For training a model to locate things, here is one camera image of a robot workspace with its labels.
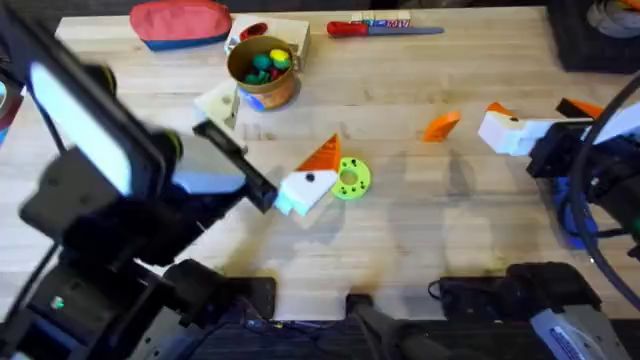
cable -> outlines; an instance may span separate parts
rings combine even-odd
[[[432,288],[436,285],[440,285],[440,280],[433,280],[432,282],[429,283],[429,285],[427,285],[427,292],[429,293],[429,296],[431,296],[432,299],[434,300],[442,300],[442,298],[440,297],[441,295],[436,295],[433,293]]]
[[[369,351],[371,351],[372,359],[380,360],[380,354],[378,353],[378,348],[376,347],[376,343],[373,339],[373,335],[369,331],[369,328],[367,328],[367,324],[364,323],[364,320],[362,320],[360,315],[354,313],[353,317],[356,318],[356,321],[360,326],[360,330],[362,330],[362,333],[364,334],[364,338],[367,341],[367,346],[369,347]]]
[[[202,344],[204,344],[205,341],[207,341],[213,334],[215,334],[216,332],[218,332],[218,330],[222,329],[223,327],[227,326],[231,324],[230,321],[227,322],[223,322],[220,323],[216,326],[212,326],[209,330],[207,330],[207,332],[205,332],[204,335],[202,335],[202,337],[200,339],[198,339],[198,342],[196,342],[193,347],[191,348],[191,350],[184,356],[185,359],[190,359],[193,354],[195,354],[195,352],[200,348],[200,346],[202,346]]]
[[[293,321],[294,325],[302,325],[302,326],[307,326],[314,329],[322,329],[322,330],[331,329],[332,327],[336,326],[338,323],[339,323],[338,321],[334,321],[330,325],[319,325],[309,321],[298,321],[298,320]]]
[[[407,327],[412,325],[408,321],[398,320],[391,329],[382,336],[382,352],[384,353],[385,360],[402,359],[402,353],[400,353],[396,344],[400,339],[401,331],[404,331]]]
[[[7,316],[5,317],[3,326],[6,326],[9,323],[11,323],[11,321],[16,316],[18,311],[20,311],[25,301],[25,298],[27,297],[27,295],[29,295],[29,292],[31,291],[31,288],[36,283],[38,278],[40,278],[40,274],[47,267],[47,264],[49,264],[49,261],[51,261],[51,258],[58,251],[59,247],[60,247],[60,244],[58,242],[54,242],[49,247],[49,250],[47,250],[44,257],[40,259],[40,262],[38,263],[36,268],[33,270],[33,272],[31,272],[31,275],[29,275],[27,282],[22,286],[22,288],[20,289],[20,292],[18,293],[18,296],[15,298],[15,300],[11,304],[11,307],[9,308],[9,312],[7,312]]]
[[[611,264],[604,257],[596,239],[593,234],[589,232],[587,228],[586,218],[582,206],[582,194],[583,194],[583,181],[585,180],[585,164],[589,155],[589,151],[593,147],[593,143],[596,137],[600,134],[605,125],[609,122],[615,112],[622,106],[622,104],[640,87],[640,73],[625,86],[614,98],[609,105],[604,109],[600,117],[591,127],[591,130],[587,133],[586,138],[583,141],[578,156],[575,159],[569,175],[569,204],[571,206],[571,214],[575,221],[576,229],[585,248],[589,253],[589,256],[593,259],[593,262],[598,266],[600,271],[609,280],[609,282],[629,301],[638,311],[640,311],[640,298],[638,295],[627,285],[627,283],[616,273],[611,267]]]
[[[42,106],[40,106],[40,104],[38,103],[38,100],[33,94],[33,89],[31,88],[31,86],[27,86],[27,90],[29,91],[29,94],[31,94],[31,98],[33,98],[33,101],[35,102],[36,107],[38,108],[38,111],[42,116],[42,120],[44,121],[44,124],[47,126],[47,130],[49,130],[49,134],[51,135],[53,142],[56,144],[56,148],[58,149],[58,152],[60,152],[60,154],[63,154],[65,151],[67,151],[67,148],[64,146],[64,142],[60,137],[60,133],[58,132],[58,129],[56,129],[56,126],[51,120],[51,117],[49,116],[47,111],[43,109]]]
[[[322,353],[324,355],[328,355],[328,356],[331,356],[331,357],[334,357],[334,358],[338,358],[338,359],[353,359],[353,356],[351,356],[349,354],[338,353],[338,352],[335,352],[335,351],[332,351],[332,350],[329,350],[329,349],[326,349],[326,348],[322,347],[320,345],[320,340],[321,340],[321,335],[320,334],[308,333],[308,332],[306,332],[306,331],[304,331],[302,329],[298,329],[298,328],[291,327],[291,326],[284,326],[282,328],[277,328],[277,327],[273,326],[272,324],[270,324],[269,322],[265,322],[265,324],[267,324],[270,327],[270,329],[272,329],[272,330],[280,331],[280,330],[283,330],[283,329],[287,329],[287,330],[294,331],[299,335],[304,336],[306,339],[308,339],[309,341],[312,342],[313,347],[314,347],[314,349],[316,351],[318,351],[318,352],[320,352],[320,353]],[[291,338],[281,337],[281,336],[278,336],[275,333],[268,333],[267,331],[255,331],[255,330],[252,330],[252,329],[248,328],[246,326],[246,324],[243,325],[243,329],[248,331],[248,332],[250,332],[250,333],[252,333],[252,334],[254,334],[254,335],[258,335],[258,336],[276,338],[276,339],[280,339],[280,340],[291,340]]]

green ball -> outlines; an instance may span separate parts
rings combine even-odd
[[[260,71],[258,74],[258,80],[260,81],[260,85],[267,84],[271,82],[271,75],[266,71]]]
[[[276,68],[278,68],[280,70],[286,70],[286,69],[291,67],[291,60],[289,60],[289,59],[274,60],[273,61],[273,66],[275,66]]]
[[[256,55],[252,63],[258,70],[267,70],[271,66],[271,58],[265,54]]]
[[[244,82],[249,85],[260,85],[260,78],[257,75],[249,74],[244,77]]]

screwdriver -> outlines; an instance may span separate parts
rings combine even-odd
[[[367,24],[352,24],[343,21],[330,21],[327,32],[334,37],[346,36],[384,36],[384,35],[433,35],[442,34],[441,27],[406,27],[388,28],[369,26]]]

wooden table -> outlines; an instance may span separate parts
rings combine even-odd
[[[242,105],[236,130],[249,159],[279,182],[338,132],[343,155],[368,163],[373,187],[357,201],[327,196],[306,218],[262,215],[243,202],[184,257],[228,275],[276,277],[280,319],[339,319],[350,289],[374,292],[396,317],[438,318],[430,281],[524,261],[569,262],[610,316],[638,317],[584,253],[559,245],[527,158],[496,156],[476,135],[495,100],[523,116],[546,116],[563,96],[604,105],[628,80],[563,72],[544,9],[418,10],[414,25],[446,33],[342,40],[328,38],[325,24],[348,20],[347,12],[269,16],[310,21],[311,49],[293,104],[270,113]],[[127,17],[63,19],[58,35],[82,58],[113,67],[120,98],[141,119],[185,132],[195,120],[193,99],[227,77],[222,44],[155,54]],[[420,141],[430,120],[456,109],[462,121],[446,142]],[[29,100],[0,150],[2,312],[49,246],[17,212],[54,155]],[[640,290],[633,276],[640,265],[625,255],[630,245],[622,238],[603,247]]]

orange triangle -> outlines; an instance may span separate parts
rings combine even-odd
[[[423,141],[440,142],[447,138],[447,135],[453,130],[460,121],[460,110],[452,111],[444,114],[429,123],[427,130],[424,131]]]
[[[500,105],[497,102],[494,102],[491,105],[489,105],[489,107],[487,108],[487,111],[495,111],[495,112],[499,112],[501,114],[505,114],[507,116],[517,117],[516,114],[514,114],[511,111],[507,110],[504,106]]]
[[[571,102],[575,107],[582,110],[585,114],[592,117],[594,120],[600,117],[602,114],[602,108],[599,106],[595,106],[593,104],[589,104],[586,102],[578,101],[575,99],[567,99],[567,101]]]
[[[340,137],[333,135],[311,156],[300,165],[296,171],[334,170],[340,166]]]

